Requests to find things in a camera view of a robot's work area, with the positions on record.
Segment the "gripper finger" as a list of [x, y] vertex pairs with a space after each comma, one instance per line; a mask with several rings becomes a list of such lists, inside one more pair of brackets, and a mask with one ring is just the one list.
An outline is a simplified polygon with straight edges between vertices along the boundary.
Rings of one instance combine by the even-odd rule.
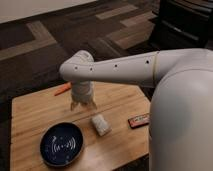
[[92, 101], [92, 102], [90, 102], [90, 103], [89, 103], [89, 106], [90, 106], [90, 108], [91, 108], [91, 109], [93, 109], [93, 110], [97, 110], [97, 105], [96, 105], [96, 103], [95, 103], [95, 102], [93, 102], [93, 101]]
[[71, 102], [71, 105], [70, 105], [70, 110], [71, 111], [74, 111], [74, 109], [79, 105], [78, 102]]

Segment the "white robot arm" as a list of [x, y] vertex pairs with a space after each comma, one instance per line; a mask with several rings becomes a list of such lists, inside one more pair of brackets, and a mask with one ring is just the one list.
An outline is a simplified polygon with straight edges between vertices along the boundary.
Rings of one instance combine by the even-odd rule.
[[80, 50], [59, 72], [73, 83], [153, 87], [149, 171], [213, 171], [213, 50], [158, 50], [98, 62]]

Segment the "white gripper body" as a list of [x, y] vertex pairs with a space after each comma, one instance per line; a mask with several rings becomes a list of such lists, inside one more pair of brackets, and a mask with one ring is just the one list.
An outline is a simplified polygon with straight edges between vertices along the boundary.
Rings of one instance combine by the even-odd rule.
[[72, 84], [71, 97], [78, 103], [89, 103], [93, 101], [93, 84], [90, 81], [74, 82]]

